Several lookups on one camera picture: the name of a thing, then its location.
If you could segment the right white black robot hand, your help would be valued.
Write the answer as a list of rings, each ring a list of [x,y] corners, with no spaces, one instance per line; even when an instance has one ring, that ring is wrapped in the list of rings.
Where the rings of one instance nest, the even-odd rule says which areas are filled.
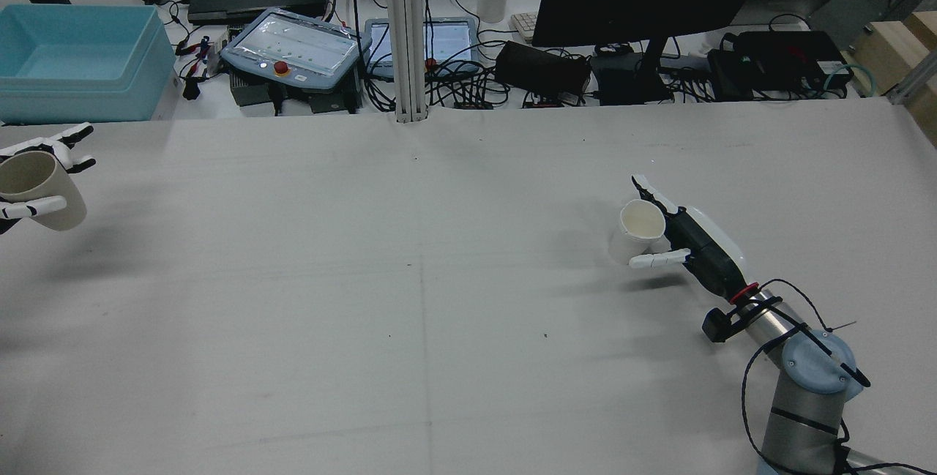
[[[642,201],[655,205],[665,218],[670,251],[633,256],[634,269],[665,267],[680,263],[708,292],[733,304],[750,285],[747,262],[739,245],[712,219],[696,207],[677,206],[653,188],[642,174],[630,176]]]

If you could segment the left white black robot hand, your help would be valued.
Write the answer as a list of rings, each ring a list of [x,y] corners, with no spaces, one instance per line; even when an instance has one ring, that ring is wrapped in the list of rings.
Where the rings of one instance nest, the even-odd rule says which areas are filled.
[[[92,132],[93,126],[84,122],[2,149],[1,233],[23,219],[52,231],[69,231],[84,221],[85,201],[72,175],[94,167],[96,158],[74,158],[72,150]]]

